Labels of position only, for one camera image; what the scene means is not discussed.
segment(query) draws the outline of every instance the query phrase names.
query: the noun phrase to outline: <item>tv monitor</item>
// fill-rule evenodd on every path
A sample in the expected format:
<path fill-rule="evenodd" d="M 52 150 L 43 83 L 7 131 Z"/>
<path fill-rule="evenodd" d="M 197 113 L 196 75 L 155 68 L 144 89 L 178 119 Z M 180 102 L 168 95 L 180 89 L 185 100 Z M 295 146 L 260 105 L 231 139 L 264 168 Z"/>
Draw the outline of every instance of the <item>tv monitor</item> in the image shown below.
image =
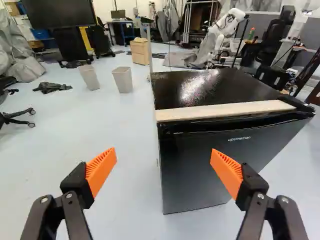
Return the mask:
<path fill-rule="evenodd" d="M 96 24 L 92 0 L 21 0 L 34 29 Z"/>

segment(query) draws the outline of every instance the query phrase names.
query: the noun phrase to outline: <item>white trash can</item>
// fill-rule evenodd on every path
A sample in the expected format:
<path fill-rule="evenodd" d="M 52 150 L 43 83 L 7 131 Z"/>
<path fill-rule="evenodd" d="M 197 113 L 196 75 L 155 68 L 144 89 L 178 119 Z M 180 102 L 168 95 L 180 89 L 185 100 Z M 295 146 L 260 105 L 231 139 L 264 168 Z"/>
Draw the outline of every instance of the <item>white trash can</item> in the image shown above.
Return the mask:
<path fill-rule="evenodd" d="M 78 69 L 89 90 L 93 91 L 100 88 L 95 68 L 92 65 L 79 66 Z"/>
<path fill-rule="evenodd" d="M 132 92 L 132 76 L 131 68 L 128 66 L 120 66 L 112 71 L 116 86 L 121 94 Z"/>

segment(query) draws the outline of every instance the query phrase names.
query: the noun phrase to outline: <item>wooden strip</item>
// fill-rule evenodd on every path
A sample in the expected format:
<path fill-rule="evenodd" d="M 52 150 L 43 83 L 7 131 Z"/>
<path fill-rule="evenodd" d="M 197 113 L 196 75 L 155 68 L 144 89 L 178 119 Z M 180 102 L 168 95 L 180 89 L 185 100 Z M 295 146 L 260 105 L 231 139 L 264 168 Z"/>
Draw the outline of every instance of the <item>wooden strip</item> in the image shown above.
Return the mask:
<path fill-rule="evenodd" d="M 280 100 L 249 101 L 220 105 L 191 106 L 156 110 L 155 118 L 158 123 L 161 123 L 247 114 L 284 112 L 294 109 L 296 109 L 296 107 Z"/>

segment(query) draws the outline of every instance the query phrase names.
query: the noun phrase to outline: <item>black mini fridge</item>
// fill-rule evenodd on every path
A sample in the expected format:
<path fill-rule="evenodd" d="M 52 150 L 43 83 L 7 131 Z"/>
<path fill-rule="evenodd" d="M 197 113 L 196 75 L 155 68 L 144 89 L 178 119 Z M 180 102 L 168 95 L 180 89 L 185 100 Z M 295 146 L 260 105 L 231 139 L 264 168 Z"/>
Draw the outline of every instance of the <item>black mini fridge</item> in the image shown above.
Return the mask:
<path fill-rule="evenodd" d="M 156 110 L 281 99 L 284 96 L 233 68 L 156 72 L 151 75 Z M 296 107 L 217 118 L 158 122 L 163 213 L 224 204 L 231 196 L 210 165 L 212 149 L 260 172 L 315 115 Z"/>

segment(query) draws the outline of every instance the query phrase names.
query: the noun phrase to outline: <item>white wall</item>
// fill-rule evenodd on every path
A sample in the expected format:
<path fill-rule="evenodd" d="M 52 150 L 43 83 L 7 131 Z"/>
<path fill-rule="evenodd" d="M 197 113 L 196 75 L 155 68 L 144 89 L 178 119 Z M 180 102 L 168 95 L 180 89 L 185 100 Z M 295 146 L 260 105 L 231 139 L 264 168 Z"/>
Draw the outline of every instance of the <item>white wall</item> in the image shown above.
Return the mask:
<path fill-rule="evenodd" d="M 133 8 L 137 7 L 140 16 L 149 16 L 149 0 L 116 0 L 118 10 L 125 9 L 125 15 L 134 18 Z M 155 3 L 156 11 L 162 10 L 164 0 L 152 0 Z M 103 22 L 111 21 L 111 10 L 116 10 L 114 0 L 93 0 L 95 14 L 102 19 Z"/>

